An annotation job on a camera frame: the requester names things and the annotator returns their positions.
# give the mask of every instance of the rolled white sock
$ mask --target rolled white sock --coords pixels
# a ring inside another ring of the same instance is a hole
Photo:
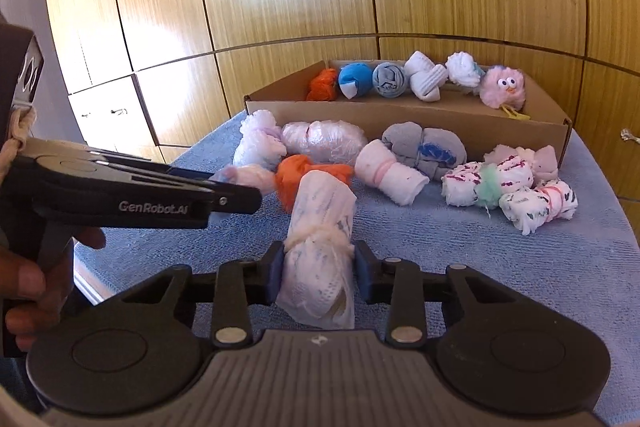
[[[380,181],[376,179],[376,174],[385,168],[385,165],[388,167],[396,161],[396,155],[387,149],[385,144],[380,140],[373,140],[360,151],[354,171],[360,181],[377,188]],[[382,179],[382,173],[378,174],[378,178]]]
[[[430,71],[433,70],[435,64],[431,61],[427,55],[421,52],[414,52],[409,60],[404,63],[404,74],[406,76],[412,76],[418,71]]]
[[[405,206],[414,202],[427,183],[428,177],[420,171],[396,162],[383,176],[378,188],[394,203]]]
[[[442,64],[436,64],[430,71],[418,71],[411,76],[409,84],[414,95],[424,100],[425,97],[438,86],[447,81],[447,68]]]

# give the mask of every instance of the gray fabric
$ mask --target gray fabric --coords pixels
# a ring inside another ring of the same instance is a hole
[[[382,143],[398,161],[440,181],[447,171],[466,162],[460,138],[446,129],[422,129],[415,122],[395,123],[382,134]]]
[[[385,98],[395,98],[405,92],[409,78],[392,62],[382,62],[373,70],[373,89]]]
[[[215,172],[228,164],[240,141],[236,116],[183,154],[175,165]],[[357,180],[353,239],[365,239],[380,258],[400,256],[423,270],[443,273],[464,263],[550,306],[597,333],[611,353],[611,375],[596,413],[608,423],[640,421],[640,253],[613,190],[577,134],[560,169],[576,192],[574,219],[546,223],[524,237],[498,208],[447,206],[442,186],[428,184],[412,206],[397,206]],[[195,272],[216,270],[232,259],[261,255],[271,241],[287,237],[289,216],[275,194],[253,216],[230,216],[207,230],[107,229],[107,247],[76,253],[96,277],[116,291],[172,264]],[[355,300],[357,328],[385,328],[386,306]],[[440,308],[426,304],[430,335],[444,332]],[[206,335],[210,305],[198,308],[194,331]],[[296,328],[276,307],[253,306],[255,329]]]

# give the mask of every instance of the white fabric bundle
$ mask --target white fabric bundle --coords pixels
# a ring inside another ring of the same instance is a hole
[[[533,185],[531,164],[509,156],[496,164],[471,162],[459,165],[442,178],[442,195],[447,204],[476,204],[495,208],[501,195]]]
[[[462,87],[476,88],[484,74],[482,68],[476,64],[474,58],[466,52],[450,55],[446,62],[449,80]]]
[[[379,188],[401,206],[412,204],[429,183],[428,177],[421,172],[398,163],[396,155],[380,140],[373,140],[362,149],[354,170],[359,180]]]
[[[433,61],[421,52],[414,52],[404,64],[404,73],[409,77],[409,86],[423,102],[437,102],[440,88],[447,82],[449,73],[442,64]]]
[[[256,164],[273,171],[287,155],[287,148],[280,141],[282,131],[271,111],[259,109],[250,114],[240,124],[240,132],[242,139],[234,154],[236,167]]]
[[[216,182],[242,185],[243,187],[259,188],[263,196],[276,190],[275,174],[256,164],[242,167],[227,165],[209,179]]]
[[[276,299],[299,323],[324,329],[354,327],[355,202],[350,188],[327,172],[311,171],[300,180]]]
[[[500,198],[500,208],[522,235],[529,235],[556,217],[574,217],[578,198],[569,185],[554,180],[533,189],[520,188],[503,195]]]
[[[556,150],[552,145],[547,145],[537,151],[522,147],[513,149],[506,145],[498,145],[489,154],[484,155],[484,161],[487,163],[500,163],[509,156],[520,156],[531,164],[535,185],[558,179],[558,160],[556,159]]]
[[[304,154],[313,163],[343,163],[354,166],[367,144],[364,131],[345,121],[287,123],[282,142],[289,154]]]

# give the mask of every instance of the screw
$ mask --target screw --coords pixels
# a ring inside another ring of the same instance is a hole
[[[391,338],[403,344],[413,344],[422,338],[422,332],[414,326],[398,326],[391,331]]]
[[[216,340],[222,344],[238,344],[246,338],[246,331],[242,328],[222,328],[216,331]]]

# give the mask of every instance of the googly eyes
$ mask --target googly eyes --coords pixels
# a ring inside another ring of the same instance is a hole
[[[516,87],[516,79],[512,76],[508,76],[507,78],[499,78],[498,87],[500,87],[500,89],[510,89]]]

